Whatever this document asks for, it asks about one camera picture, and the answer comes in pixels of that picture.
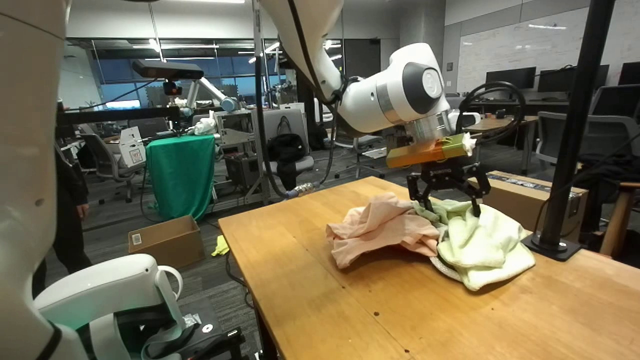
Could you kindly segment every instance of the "wooden stool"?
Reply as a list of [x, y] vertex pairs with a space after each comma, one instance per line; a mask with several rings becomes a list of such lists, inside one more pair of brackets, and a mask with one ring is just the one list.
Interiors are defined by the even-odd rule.
[[629, 214], [631, 214], [631, 209], [634, 205], [636, 189], [640, 189], [640, 183], [620, 183], [618, 200], [616, 200], [609, 226], [604, 234], [602, 247], [600, 247], [601, 254], [613, 258], [620, 254], [627, 234]]

